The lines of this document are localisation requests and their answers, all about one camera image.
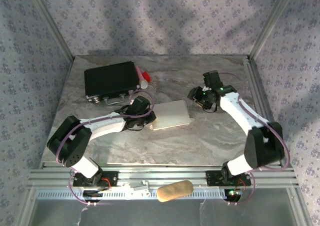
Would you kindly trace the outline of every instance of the metal clamp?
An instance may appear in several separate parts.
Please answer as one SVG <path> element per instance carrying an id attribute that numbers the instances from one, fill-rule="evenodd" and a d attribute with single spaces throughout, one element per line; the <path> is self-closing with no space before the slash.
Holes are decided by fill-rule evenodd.
<path id="1" fill-rule="evenodd" d="M 150 197 L 151 195 L 149 190 L 149 183 L 145 180 L 125 184 L 124 188 L 128 189 L 128 191 L 126 192 L 126 196 L 131 198 Z"/>
<path id="2" fill-rule="evenodd" d="M 120 97 L 122 98 L 122 100 L 121 101 L 117 101 L 117 102 L 111 102 L 111 103 L 109 103 L 108 102 L 108 97 L 106 97 L 106 98 L 104 98 L 103 100 L 104 100 L 104 102 L 108 105 L 108 106 L 110 106 L 110 105 L 114 105 L 114 104 L 118 104 L 118 103 L 121 103 L 121 102 L 124 102 L 125 101 L 125 94 L 120 94 Z"/>

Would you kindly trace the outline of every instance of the gray marble tabletop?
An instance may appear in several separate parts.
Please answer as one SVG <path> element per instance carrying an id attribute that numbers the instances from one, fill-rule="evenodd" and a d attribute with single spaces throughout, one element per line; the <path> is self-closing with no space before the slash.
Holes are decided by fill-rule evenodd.
<path id="1" fill-rule="evenodd" d="M 76 56 L 50 132 L 50 137 L 70 115 L 93 118 L 111 113 L 129 103 L 107 106 L 103 102 L 89 103 L 85 98 L 84 71 L 89 68 L 134 61 L 142 71 L 148 71 L 152 81 L 147 90 L 155 103 L 186 100 L 190 125 L 152 131 L 111 133 L 92 140 L 85 155 L 98 163 L 152 163 L 222 165 L 243 152 L 246 136 L 235 121 L 222 109 L 205 113 L 187 98 L 191 88 L 203 86 L 202 74 L 212 70 L 237 75 L 221 74 L 225 85 L 233 85 L 244 100 L 253 105 L 242 57 L 104 57 Z M 42 161 L 55 161 L 45 148 Z"/>

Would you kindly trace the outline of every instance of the pink object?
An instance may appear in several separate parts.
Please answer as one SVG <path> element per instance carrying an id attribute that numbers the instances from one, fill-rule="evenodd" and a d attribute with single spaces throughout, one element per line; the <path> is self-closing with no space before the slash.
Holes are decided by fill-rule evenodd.
<path id="1" fill-rule="evenodd" d="M 140 68 L 138 66 L 135 66 L 135 70 L 136 70 L 136 73 L 138 74 L 138 77 L 139 77 L 139 81 L 140 81 L 140 87 L 142 89 L 145 89 L 148 87 L 148 82 L 146 81 L 146 79 L 143 77 L 141 71 L 140 71 Z"/>

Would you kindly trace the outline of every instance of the cable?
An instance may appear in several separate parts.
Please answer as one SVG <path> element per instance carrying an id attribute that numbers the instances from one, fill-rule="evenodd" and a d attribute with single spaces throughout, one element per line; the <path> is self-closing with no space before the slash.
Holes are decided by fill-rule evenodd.
<path id="1" fill-rule="evenodd" d="M 243 201 L 241 201 L 241 202 L 228 202 L 228 203 L 230 203 L 230 204 L 233 204 L 233 205 L 238 205 L 239 203 L 244 203 L 244 202 L 247 202 L 251 197 L 252 197 L 252 195 L 254 194 L 254 190 L 255 190 L 255 185 L 256 185 L 256 179 L 255 179 L 255 177 L 254 177 L 254 175 L 250 172 L 249 173 L 250 174 L 250 176 L 251 176 L 251 178 L 252 178 L 252 180 L 253 180 L 253 187 L 252 187 L 252 191 L 251 191 L 251 193 L 249 194 L 249 196 L 245 199 L 245 200 L 243 200 Z"/>
<path id="2" fill-rule="evenodd" d="M 236 187 L 234 188 L 234 191 L 238 188 L 239 186 L 239 180 L 238 180 L 238 184 L 236 185 Z"/>
<path id="3" fill-rule="evenodd" d="M 215 108 L 214 108 L 214 110 L 213 110 L 213 111 L 207 111 L 204 107 L 202 107 L 202 109 L 203 109 L 203 111 L 204 111 L 204 112 L 207 112 L 207 113 L 214 113 L 214 112 L 216 112 L 216 111 L 218 110 L 218 105 L 217 105 L 217 104 L 215 104 Z"/>
<path id="4" fill-rule="evenodd" d="M 235 74 L 232 74 L 232 73 L 230 73 L 230 72 L 220 72 L 220 73 L 219 73 L 219 75 L 221 75 L 221 74 L 228 74 L 228 75 L 232 75 L 232 76 L 234 76 L 234 77 L 237 77 L 240 81 L 242 81 L 242 82 L 243 82 L 243 80 L 242 80 L 240 77 L 238 77 L 238 76 L 236 76 Z"/>
<path id="5" fill-rule="evenodd" d="M 144 127 L 145 127 L 145 125 L 142 125 L 142 127 L 140 127 L 139 129 L 127 129 L 127 130 L 128 130 L 128 131 L 132 131 L 132 132 L 139 132 L 139 131 L 141 131 Z"/>
<path id="6" fill-rule="evenodd" d="M 107 181 L 107 182 L 109 183 L 109 188 L 111 187 L 111 183 L 110 183 L 109 179 L 107 179 L 107 178 L 103 177 L 103 178 L 101 178 L 101 180 L 103 180 L 103 181 Z"/>
<path id="7" fill-rule="evenodd" d="M 66 165 L 65 162 L 61 162 L 59 161 L 59 155 L 60 155 L 60 152 L 61 152 L 61 149 L 62 147 L 64 146 L 64 144 L 66 143 L 67 139 L 81 126 L 85 126 L 87 124 L 91 124 L 91 123 L 96 123 L 96 122 L 101 122 L 101 121 L 105 121 L 105 120 L 109 120 L 109 119 L 113 119 L 113 118 L 141 118 L 141 117 L 145 117 L 145 116 L 148 116 L 152 110 L 154 109 L 155 107 L 155 100 L 153 98 L 153 96 L 148 92 L 148 91 L 145 91 L 145 90 L 136 90 L 134 91 L 132 94 L 130 94 L 130 97 L 129 99 L 131 99 L 131 96 L 135 93 L 138 93 L 138 92 L 145 92 L 147 93 L 150 97 L 151 97 L 151 105 L 150 105 L 150 110 L 148 112 L 146 112 L 145 114 L 142 114 L 142 115 L 117 115 L 117 116 L 113 116 L 113 117 L 102 117 L 102 118 L 98 118 L 98 119 L 95 119 L 95 120 L 92 120 L 92 121 L 87 121 L 87 122 L 83 122 L 83 123 L 80 123 L 78 124 L 77 126 L 75 126 L 72 130 L 70 130 L 70 132 L 64 137 L 64 139 L 61 141 L 57 151 L 56 151 L 56 155 L 55 155 L 55 160 L 57 163 L 62 163 L 64 166 Z"/>
<path id="8" fill-rule="evenodd" d="M 90 205 L 90 204 L 91 204 L 90 201 L 86 202 L 86 201 L 81 200 L 81 198 L 79 198 L 79 197 L 76 195 L 76 193 L 73 191 L 73 189 L 72 189 L 72 187 L 71 187 L 71 180 L 72 180 L 72 178 L 75 176 L 76 173 L 77 173 L 76 171 L 73 172 L 73 174 L 71 175 L 71 177 L 69 178 L 69 181 L 68 181 L 68 187 L 69 187 L 69 189 L 70 189 L 70 192 L 71 192 L 72 195 L 76 198 L 76 200 L 78 200 L 80 203 Z M 109 186 L 111 187 L 111 184 L 110 184 L 109 180 L 108 180 L 107 178 L 103 178 L 103 180 L 104 180 L 104 179 L 106 179 L 106 180 L 108 181 Z M 96 206 L 96 205 L 112 205 L 112 203 L 107 203 L 107 202 L 94 202 L 94 203 L 92 203 L 92 204 L 93 204 L 94 206 Z"/>
<path id="9" fill-rule="evenodd" d="M 243 192 L 245 191 L 245 189 L 246 189 L 246 184 L 245 184 L 245 182 L 241 179 L 241 178 L 239 178 L 239 180 L 238 180 L 238 182 L 242 182 L 242 184 L 245 186 L 245 188 L 244 188 L 244 190 L 243 190 Z"/>
<path id="10" fill-rule="evenodd" d="M 285 141 L 280 137 L 280 135 L 272 128 L 270 127 L 267 123 L 261 121 L 258 117 L 255 117 L 241 102 L 241 100 L 243 100 L 240 95 L 238 96 L 238 103 L 240 105 L 240 107 L 250 116 L 252 117 L 254 120 L 256 120 L 257 122 L 259 122 L 260 124 L 262 124 L 263 126 L 265 126 L 267 129 L 270 130 L 270 132 L 272 132 L 274 134 L 274 136 L 279 140 L 279 142 L 281 143 L 281 145 L 283 146 L 284 149 L 284 155 L 286 157 L 286 162 L 285 165 L 282 168 L 272 168 L 272 167 L 267 167 L 264 166 L 266 169 L 272 170 L 272 171 L 283 171 L 285 170 L 289 163 L 290 163 L 290 153 L 289 153 L 289 149 L 285 143 Z"/>

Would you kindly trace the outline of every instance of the red cap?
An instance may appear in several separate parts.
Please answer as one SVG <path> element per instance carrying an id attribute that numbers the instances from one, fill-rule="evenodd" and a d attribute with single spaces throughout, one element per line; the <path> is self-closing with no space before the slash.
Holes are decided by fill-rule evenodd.
<path id="1" fill-rule="evenodd" d="M 149 76 L 148 72 L 142 72 L 142 76 L 143 76 L 143 78 L 145 78 L 145 79 L 146 79 L 146 81 L 147 81 L 147 82 L 150 82 L 150 81 L 151 81 L 151 79 L 150 79 L 150 76 Z"/>

